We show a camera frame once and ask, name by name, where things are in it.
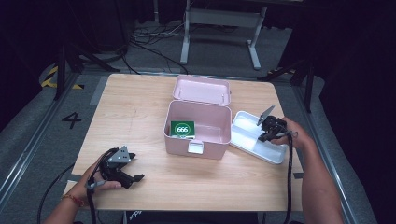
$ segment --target pink storage box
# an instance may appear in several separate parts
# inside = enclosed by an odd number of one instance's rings
[[[232,112],[227,81],[180,75],[169,105],[163,133],[170,154],[220,160],[231,142]],[[169,136],[172,120],[191,120],[195,139]]]

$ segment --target wooden table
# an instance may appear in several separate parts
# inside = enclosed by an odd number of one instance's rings
[[[122,168],[144,174],[129,189],[95,195],[95,207],[106,210],[286,211],[289,153],[279,165],[228,146],[221,160],[167,154],[163,125],[176,77],[111,75],[93,116],[72,174],[82,175],[101,154],[127,146],[135,159]],[[259,116],[270,105],[283,117],[270,83],[228,80],[235,114]],[[294,151],[293,172],[302,167]],[[69,182],[65,191],[73,186]],[[292,210],[301,211],[302,179],[292,178]]]

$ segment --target number 4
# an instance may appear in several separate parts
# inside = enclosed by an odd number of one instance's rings
[[[74,112],[73,114],[71,114],[71,115],[69,115],[67,117],[64,117],[62,119],[62,121],[71,121],[72,123],[70,124],[70,129],[73,129],[75,122],[76,121],[81,121],[81,119],[77,119],[77,117],[78,117],[78,113]]]

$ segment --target white container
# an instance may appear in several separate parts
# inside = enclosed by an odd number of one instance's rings
[[[263,133],[262,126],[257,126],[258,117],[245,111],[236,113],[233,119],[232,140],[230,144],[250,155],[272,164],[280,164],[285,159],[287,145],[274,145],[258,138]]]
[[[163,129],[170,154],[220,160],[231,141],[232,111],[227,81],[180,75]],[[195,123],[195,139],[169,135],[172,120]]]

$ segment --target green card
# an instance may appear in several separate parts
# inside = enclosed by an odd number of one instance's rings
[[[187,138],[194,139],[195,138],[195,126],[194,121],[171,121],[171,137],[177,138]]]

